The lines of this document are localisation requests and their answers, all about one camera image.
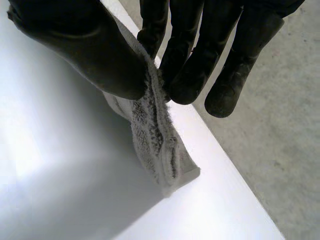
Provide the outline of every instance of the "gray towel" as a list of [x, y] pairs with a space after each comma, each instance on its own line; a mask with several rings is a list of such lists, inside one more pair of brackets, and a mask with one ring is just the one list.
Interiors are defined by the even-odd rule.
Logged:
[[162, 90], [162, 78], [154, 62], [133, 34], [115, 17], [132, 49], [146, 61], [145, 95], [127, 100], [104, 92], [110, 107], [131, 122], [133, 143], [141, 164], [160, 186], [165, 197], [200, 174], [172, 125]]

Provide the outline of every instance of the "black glove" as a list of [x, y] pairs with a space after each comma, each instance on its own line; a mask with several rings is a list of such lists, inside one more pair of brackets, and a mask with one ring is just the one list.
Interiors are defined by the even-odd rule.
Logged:
[[[225, 118], [236, 107], [261, 50], [284, 24], [282, 18], [293, 13], [303, 2], [140, 0], [143, 26], [138, 40], [154, 58], [165, 34], [170, 6], [172, 33], [160, 69], [169, 97], [186, 105], [199, 96], [241, 15], [223, 70], [205, 101], [209, 114]], [[202, 11], [199, 40], [192, 51]]]
[[137, 100], [145, 62], [99, 0], [9, 0], [8, 17], [24, 34], [70, 63], [97, 88]]

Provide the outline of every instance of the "concrete floor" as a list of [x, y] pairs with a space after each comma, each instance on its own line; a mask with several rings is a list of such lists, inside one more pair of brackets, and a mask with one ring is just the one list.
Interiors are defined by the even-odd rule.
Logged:
[[[141, 27], [139, 0], [120, 0]], [[251, 190], [289, 240], [320, 236], [320, 12], [306, 1], [285, 18], [265, 47], [233, 114], [206, 113], [205, 98], [221, 71], [235, 31], [194, 103]], [[167, 33], [161, 57], [170, 37]]]

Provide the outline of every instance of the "terry cloth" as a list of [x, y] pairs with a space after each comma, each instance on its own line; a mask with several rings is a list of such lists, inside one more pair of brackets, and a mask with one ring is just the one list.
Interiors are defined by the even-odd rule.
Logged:
[[153, 60], [133, 34], [114, 17], [120, 32], [146, 62], [146, 92], [140, 100], [127, 100], [104, 92], [110, 107], [131, 122], [137, 156], [160, 186], [165, 197], [200, 175], [200, 168], [190, 158], [173, 127], [162, 90], [163, 80]]

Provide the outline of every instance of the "gloved finger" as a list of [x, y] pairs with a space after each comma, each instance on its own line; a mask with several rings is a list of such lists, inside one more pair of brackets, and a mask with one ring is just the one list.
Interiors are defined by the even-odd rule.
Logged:
[[197, 99], [214, 70], [241, 12], [241, 5], [234, 0], [204, 2], [199, 40], [169, 87], [169, 96], [173, 101], [187, 105]]
[[225, 118], [233, 112], [261, 50], [283, 24], [274, 11], [244, 6], [232, 48], [204, 103], [209, 114]]
[[203, 3], [204, 0], [170, 0], [172, 33], [159, 68], [165, 90], [191, 53]]
[[140, 0], [142, 29], [137, 39], [152, 59], [157, 55], [166, 33], [169, 0]]
[[[60, 8], [57, 10], [55, 15], [59, 16]], [[93, 13], [96, 21], [90, 28], [71, 33], [70, 22], [63, 15], [59, 24], [56, 18], [24, 19], [11, 5], [8, 17], [25, 35], [53, 50], [98, 89], [126, 99], [140, 99], [146, 88], [145, 61], [128, 45], [102, 3], [96, 2]]]

